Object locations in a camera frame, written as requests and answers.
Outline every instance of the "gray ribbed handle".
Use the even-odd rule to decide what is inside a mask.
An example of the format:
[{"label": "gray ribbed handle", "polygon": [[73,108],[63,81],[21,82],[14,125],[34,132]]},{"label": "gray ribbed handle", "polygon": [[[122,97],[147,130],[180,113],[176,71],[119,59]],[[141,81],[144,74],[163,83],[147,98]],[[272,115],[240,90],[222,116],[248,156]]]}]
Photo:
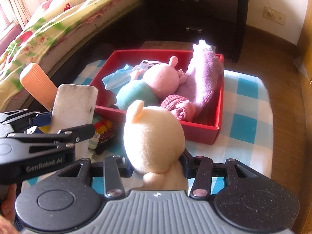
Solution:
[{"label": "gray ribbed handle", "polygon": [[[247,234],[221,220],[207,201],[193,200],[184,191],[131,191],[122,200],[106,203],[91,223],[68,233]],[[284,230],[278,234],[291,233]]]}]

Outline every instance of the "stuffed animal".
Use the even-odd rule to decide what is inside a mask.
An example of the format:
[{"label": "stuffed animal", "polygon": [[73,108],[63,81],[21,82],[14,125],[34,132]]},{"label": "stuffed animal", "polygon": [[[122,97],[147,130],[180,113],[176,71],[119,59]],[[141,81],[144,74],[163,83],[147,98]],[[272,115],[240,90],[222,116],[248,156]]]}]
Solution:
[{"label": "stuffed animal", "polygon": [[167,110],[134,101],[127,110],[124,147],[134,169],[143,175],[141,190],[185,190],[179,157],[185,137],[179,121]]},{"label": "stuffed animal", "polygon": [[117,106],[127,110],[135,100],[142,100],[145,106],[157,105],[160,100],[173,94],[181,83],[185,83],[187,76],[180,69],[175,70],[178,58],[172,56],[169,64],[160,63],[147,71],[142,69],[131,74],[131,81],[123,86],[116,96]]}]

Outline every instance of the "red cardboard box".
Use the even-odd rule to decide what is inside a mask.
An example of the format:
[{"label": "red cardboard box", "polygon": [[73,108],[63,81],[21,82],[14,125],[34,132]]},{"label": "red cardboard box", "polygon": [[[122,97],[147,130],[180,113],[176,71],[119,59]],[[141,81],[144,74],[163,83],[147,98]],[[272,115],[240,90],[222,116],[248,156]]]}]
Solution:
[{"label": "red cardboard box", "polygon": [[[114,51],[90,83],[90,85],[95,86],[99,90],[95,112],[111,121],[124,123],[126,111],[108,107],[112,104],[114,95],[112,92],[105,90],[102,78],[115,72],[117,69],[123,68],[125,64],[135,66],[144,59],[167,63],[173,55],[179,59],[175,68],[186,72],[193,57],[192,51],[157,49]],[[217,54],[217,56],[221,62],[224,62],[223,55]],[[195,118],[193,122],[180,121],[186,140],[204,144],[213,144],[216,141],[222,123],[223,86],[223,76],[221,76],[212,100],[206,105],[199,117]]]}]

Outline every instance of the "dark wooden dresser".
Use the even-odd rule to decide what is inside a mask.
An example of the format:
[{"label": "dark wooden dresser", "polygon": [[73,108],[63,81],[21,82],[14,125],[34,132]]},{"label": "dark wooden dresser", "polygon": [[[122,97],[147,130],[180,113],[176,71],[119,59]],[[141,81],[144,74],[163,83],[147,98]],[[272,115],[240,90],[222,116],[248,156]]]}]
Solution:
[{"label": "dark wooden dresser", "polygon": [[237,62],[245,33],[248,0],[146,0],[157,25],[156,40],[198,42]]}]

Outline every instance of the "floral bedspread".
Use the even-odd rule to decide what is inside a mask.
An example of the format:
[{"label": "floral bedspread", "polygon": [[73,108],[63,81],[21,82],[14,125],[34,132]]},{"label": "floral bedspread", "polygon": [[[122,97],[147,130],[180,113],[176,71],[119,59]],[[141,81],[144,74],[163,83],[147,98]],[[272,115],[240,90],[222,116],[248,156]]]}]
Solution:
[{"label": "floral bedspread", "polygon": [[34,15],[23,32],[0,57],[0,111],[22,85],[22,70],[32,62],[40,63],[45,54],[77,26],[94,20],[116,0],[48,0],[41,15]]}]

